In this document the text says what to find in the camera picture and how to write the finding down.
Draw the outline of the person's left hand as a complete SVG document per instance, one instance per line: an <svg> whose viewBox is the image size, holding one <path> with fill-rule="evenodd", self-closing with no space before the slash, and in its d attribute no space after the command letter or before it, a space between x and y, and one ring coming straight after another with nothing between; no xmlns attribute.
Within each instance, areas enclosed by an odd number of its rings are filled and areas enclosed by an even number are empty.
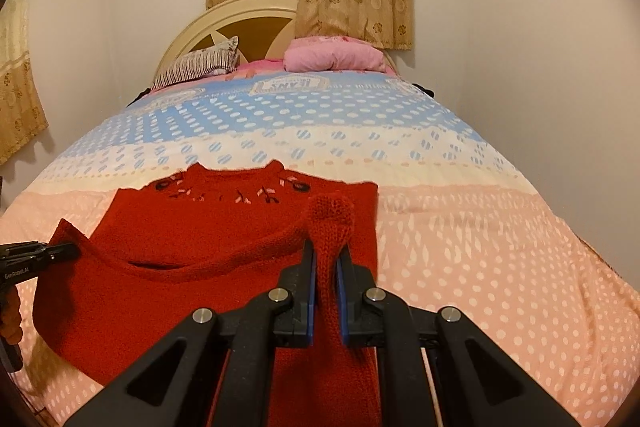
<svg viewBox="0 0 640 427"><path fill-rule="evenodd" d="M0 334L10 346L17 346L23 338L20 308L21 299L15 286L9 286L1 291Z"/></svg>

